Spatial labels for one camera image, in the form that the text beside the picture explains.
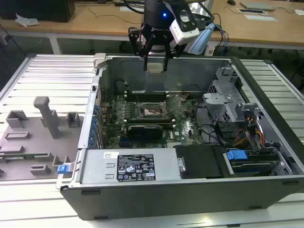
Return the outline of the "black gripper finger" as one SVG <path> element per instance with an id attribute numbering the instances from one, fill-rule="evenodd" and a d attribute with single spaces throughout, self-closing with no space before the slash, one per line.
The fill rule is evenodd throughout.
<path id="1" fill-rule="evenodd" d="M 143 45 L 141 42 L 142 38 L 142 30 L 140 28 L 129 27 L 128 29 L 128 37 L 131 43 L 133 53 L 135 56 L 143 57 L 144 58 L 144 67 L 143 70 L 147 70 L 148 64 L 148 55 L 152 48 L 152 36 L 148 40 L 145 41 Z"/>
<path id="2" fill-rule="evenodd" d="M 183 45 L 176 45 L 173 50 L 171 50 L 170 43 L 165 42 L 165 55 L 164 55 L 164 62 L 163 62 L 163 70 L 167 71 L 168 62 L 170 59 L 174 57 L 179 57 L 181 52 L 183 51 Z"/>

